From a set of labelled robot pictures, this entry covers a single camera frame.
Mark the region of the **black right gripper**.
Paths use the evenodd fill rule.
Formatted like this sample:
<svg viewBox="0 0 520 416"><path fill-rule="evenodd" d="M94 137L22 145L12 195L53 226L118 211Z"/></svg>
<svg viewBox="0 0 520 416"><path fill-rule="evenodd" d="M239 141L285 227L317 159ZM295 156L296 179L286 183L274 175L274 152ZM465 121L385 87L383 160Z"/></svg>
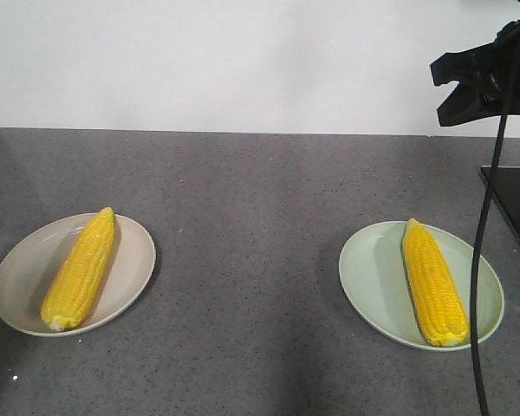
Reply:
<svg viewBox="0 0 520 416"><path fill-rule="evenodd" d="M442 127L495 117L502 111L520 115L520 20L506 23L493 44L444 53L430 64L430 72L436 87L458 81L437 108Z"/></svg>

